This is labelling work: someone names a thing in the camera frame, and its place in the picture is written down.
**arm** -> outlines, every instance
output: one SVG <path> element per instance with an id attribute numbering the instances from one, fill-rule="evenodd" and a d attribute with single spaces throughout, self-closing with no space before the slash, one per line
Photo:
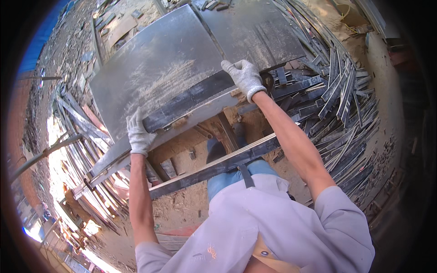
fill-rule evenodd
<path id="1" fill-rule="evenodd" d="M 152 199 L 147 187 L 146 157 L 131 154 L 131 178 L 129 181 L 129 218 L 134 231 L 135 246 L 141 242 L 156 242 L 154 231 Z"/>
<path id="2" fill-rule="evenodd" d="M 324 189 L 336 185 L 325 169 L 319 151 L 299 126 L 265 92 L 255 93 L 252 101 L 258 105 L 272 126 L 287 159 L 308 184 L 315 202 Z"/>
<path id="3" fill-rule="evenodd" d="M 145 162 L 147 150 L 156 138 L 142 124 L 140 108 L 126 118 L 129 143 L 131 144 L 131 178 L 129 183 L 129 218 L 134 231 L 135 246 L 141 242 L 156 242 L 152 199 L 147 186 Z"/>
<path id="4" fill-rule="evenodd" d="M 327 187 L 335 186 L 319 152 L 306 134 L 294 121 L 265 93 L 256 66 L 246 60 L 235 64 L 222 61 L 222 68 L 250 103 L 256 103 L 276 133 L 276 137 L 299 176 L 308 184 L 313 201 Z"/>

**white work glove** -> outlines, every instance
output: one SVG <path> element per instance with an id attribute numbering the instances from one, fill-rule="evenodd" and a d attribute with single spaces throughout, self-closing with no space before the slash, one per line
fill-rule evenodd
<path id="1" fill-rule="evenodd" d="M 156 134 L 149 134 L 142 124 L 143 114 L 140 107 L 132 116 L 126 117 L 131 154 L 142 154 L 148 156 L 147 151 L 156 138 Z"/>
<path id="2" fill-rule="evenodd" d="M 253 104 L 252 96 L 258 91 L 266 91 L 262 85 L 262 79 L 257 67 L 246 61 L 241 60 L 234 64 L 228 61 L 222 61 L 222 68 L 226 71 L 234 81 L 235 85 L 246 95 L 247 101 Z"/>

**blue jeans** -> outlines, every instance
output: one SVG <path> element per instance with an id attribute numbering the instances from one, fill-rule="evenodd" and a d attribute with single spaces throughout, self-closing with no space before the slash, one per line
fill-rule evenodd
<path id="1" fill-rule="evenodd" d="M 238 138 L 238 143 L 240 147 L 244 147 L 247 145 L 247 142 L 244 140 L 244 138 Z M 214 161 L 226 155 L 225 147 L 223 147 L 223 144 L 221 142 L 218 142 L 216 138 L 211 138 L 208 140 L 207 150 L 208 150 L 208 157 L 206 160 L 207 164 L 211 161 Z M 273 174 L 279 177 L 277 172 L 272 167 L 270 167 L 270 165 L 261 157 L 249 162 L 246 165 L 251 175 L 264 173 L 264 174 Z M 208 185 L 207 185 L 209 201 L 211 201 L 211 199 L 217 193 L 219 193 L 219 191 L 223 190 L 227 186 L 232 185 L 240 180 L 243 180 L 243 176 L 241 172 L 237 169 L 233 169 L 227 173 L 221 173 L 219 175 L 216 175 L 215 177 L 210 178 L 208 180 Z"/>

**light gray long-sleeve shirt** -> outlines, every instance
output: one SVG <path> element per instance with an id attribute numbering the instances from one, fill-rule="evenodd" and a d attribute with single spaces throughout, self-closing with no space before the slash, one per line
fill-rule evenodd
<path id="1" fill-rule="evenodd" d="M 290 200 L 288 182 L 252 176 L 221 190 L 208 219 L 172 257 L 154 242 L 135 248 L 138 272 L 243 272 L 258 233 L 277 260 L 300 272 L 368 272 L 375 256 L 366 217 L 339 187 L 326 188 L 314 210 Z"/>

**shirt sleeve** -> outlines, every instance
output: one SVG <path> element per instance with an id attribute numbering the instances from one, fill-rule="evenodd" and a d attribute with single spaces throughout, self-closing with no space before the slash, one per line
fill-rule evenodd
<path id="1" fill-rule="evenodd" d="M 169 250 L 155 242 L 141 242 L 135 247 L 138 273 L 159 272 L 171 257 Z"/>
<path id="2" fill-rule="evenodd" d="M 325 229 L 325 245 L 345 265 L 345 272 L 369 272 L 375 249 L 364 213 L 337 186 L 317 197 L 314 210 Z"/>

